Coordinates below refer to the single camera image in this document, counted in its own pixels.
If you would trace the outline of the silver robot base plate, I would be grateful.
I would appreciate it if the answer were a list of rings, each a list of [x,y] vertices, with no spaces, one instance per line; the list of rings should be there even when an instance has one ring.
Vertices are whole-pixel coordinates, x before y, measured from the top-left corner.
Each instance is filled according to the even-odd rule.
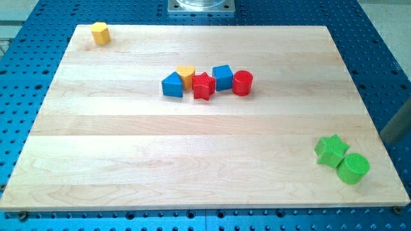
[[[235,0],[168,0],[169,15],[234,14]]]

